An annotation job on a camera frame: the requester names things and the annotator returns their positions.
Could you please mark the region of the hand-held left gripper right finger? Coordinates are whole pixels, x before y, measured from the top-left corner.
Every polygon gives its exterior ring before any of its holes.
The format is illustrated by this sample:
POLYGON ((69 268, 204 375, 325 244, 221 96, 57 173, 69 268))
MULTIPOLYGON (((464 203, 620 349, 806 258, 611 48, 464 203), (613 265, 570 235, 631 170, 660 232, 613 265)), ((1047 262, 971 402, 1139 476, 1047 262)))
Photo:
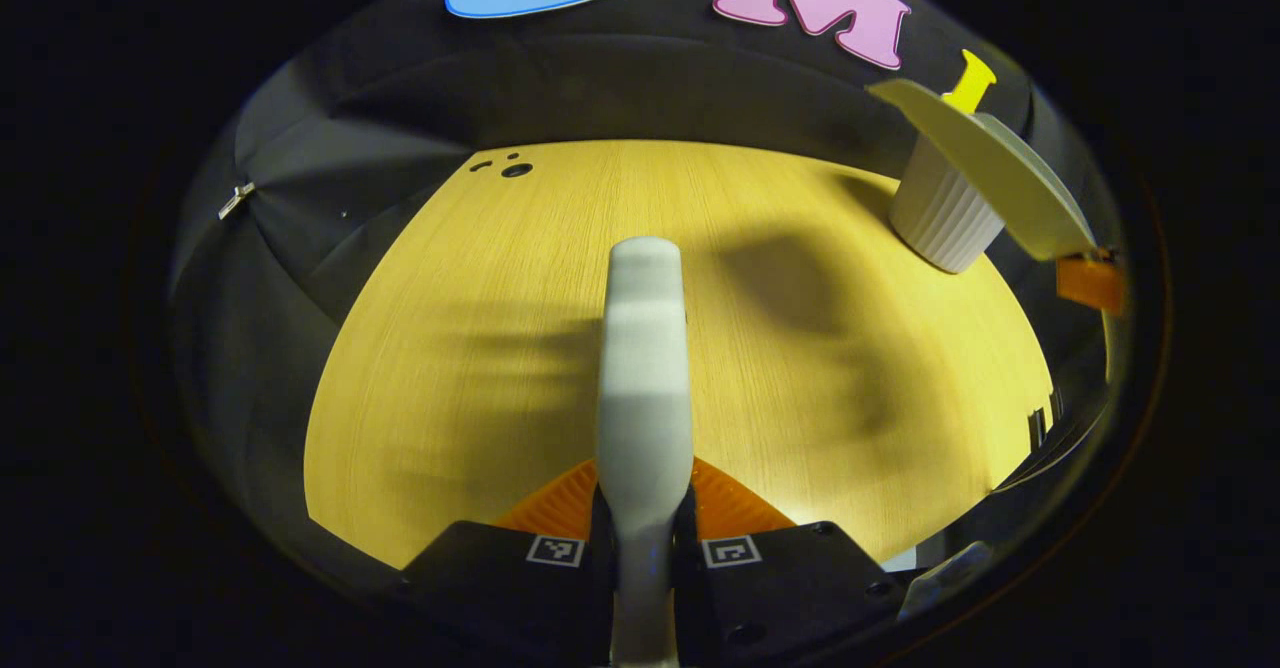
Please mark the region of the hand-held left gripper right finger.
POLYGON ((838 525, 799 525, 707 459, 675 520, 682 667, 796 667, 895 619, 901 584, 838 525))

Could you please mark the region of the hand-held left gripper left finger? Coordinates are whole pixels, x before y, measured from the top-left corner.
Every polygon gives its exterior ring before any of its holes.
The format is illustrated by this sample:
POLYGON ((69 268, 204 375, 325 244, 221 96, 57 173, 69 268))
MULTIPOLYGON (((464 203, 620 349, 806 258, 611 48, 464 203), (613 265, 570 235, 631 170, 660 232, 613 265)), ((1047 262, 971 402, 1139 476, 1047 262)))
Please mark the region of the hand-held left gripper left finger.
POLYGON ((614 526, 584 459, 495 523, 460 520, 401 572, 399 599, 495 667, 608 667, 614 526))

